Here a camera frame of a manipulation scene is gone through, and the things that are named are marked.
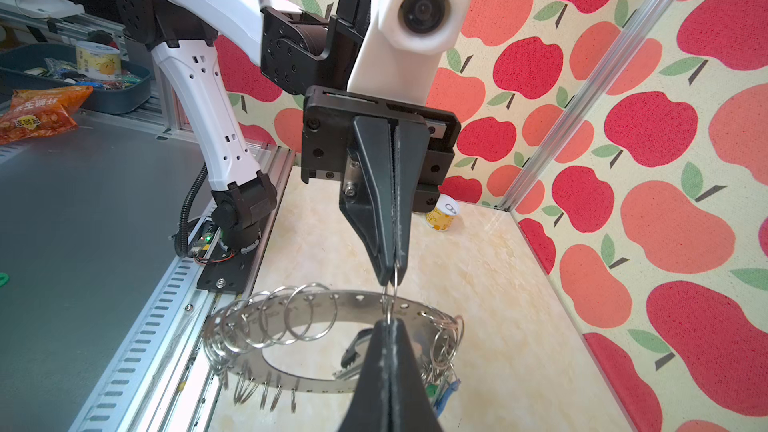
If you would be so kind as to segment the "metal disc with key rings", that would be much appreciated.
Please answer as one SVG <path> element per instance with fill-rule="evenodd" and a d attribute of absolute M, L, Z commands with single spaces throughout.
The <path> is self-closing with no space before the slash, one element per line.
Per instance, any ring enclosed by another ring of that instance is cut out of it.
<path fill-rule="evenodd" d="M 385 300 L 379 292 L 320 283 L 255 292 L 207 318 L 202 348 L 237 405 L 256 397 L 274 409 L 284 394 L 349 394 L 365 356 L 348 370 L 341 357 L 358 332 L 384 317 Z M 402 297 L 392 313 L 405 323 L 425 388 L 458 378 L 453 360 L 463 340 L 462 317 Z"/>

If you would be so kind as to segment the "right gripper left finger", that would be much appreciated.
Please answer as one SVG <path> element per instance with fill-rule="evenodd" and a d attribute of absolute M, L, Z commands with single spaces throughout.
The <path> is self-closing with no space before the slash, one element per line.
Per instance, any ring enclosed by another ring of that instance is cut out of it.
<path fill-rule="evenodd" d="M 391 327 L 378 321 L 339 432 L 384 432 L 391 425 Z"/>

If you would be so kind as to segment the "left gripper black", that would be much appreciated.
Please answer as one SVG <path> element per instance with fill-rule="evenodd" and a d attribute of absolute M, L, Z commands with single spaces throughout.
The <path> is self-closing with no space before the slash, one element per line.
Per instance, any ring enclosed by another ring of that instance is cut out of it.
<path fill-rule="evenodd" d="M 340 183 L 339 208 L 379 285 L 394 271 L 404 278 L 412 210 L 435 208 L 460 129 L 451 112 L 317 85 L 307 90 L 301 179 Z"/>

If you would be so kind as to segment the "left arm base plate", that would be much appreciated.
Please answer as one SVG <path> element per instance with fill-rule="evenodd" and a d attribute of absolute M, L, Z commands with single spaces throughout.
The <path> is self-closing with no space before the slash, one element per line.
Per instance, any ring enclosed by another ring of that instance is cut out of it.
<path fill-rule="evenodd" d="M 206 219 L 190 248 L 191 258 L 200 267 L 195 288 L 212 293 L 243 293 L 265 244 L 258 239 L 242 250 L 229 248 L 221 241 L 220 228 Z"/>

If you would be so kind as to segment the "silver key with black tag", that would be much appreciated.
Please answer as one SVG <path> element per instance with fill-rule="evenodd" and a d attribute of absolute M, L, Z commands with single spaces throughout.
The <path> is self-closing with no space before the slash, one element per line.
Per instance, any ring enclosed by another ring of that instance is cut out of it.
<path fill-rule="evenodd" d="M 343 370 L 350 369 L 364 358 L 372 334 L 372 328 L 363 329 L 356 334 L 341 357 L 340 365 Z"/>

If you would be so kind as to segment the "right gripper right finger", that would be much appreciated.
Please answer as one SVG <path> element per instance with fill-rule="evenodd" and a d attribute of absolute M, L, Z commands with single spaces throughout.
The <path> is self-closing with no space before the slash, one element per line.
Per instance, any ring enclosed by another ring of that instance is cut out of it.
<path fill-rule="evenodd" d="M 389 324 L 389 430 L 442 431 L 401 319 Z"/>

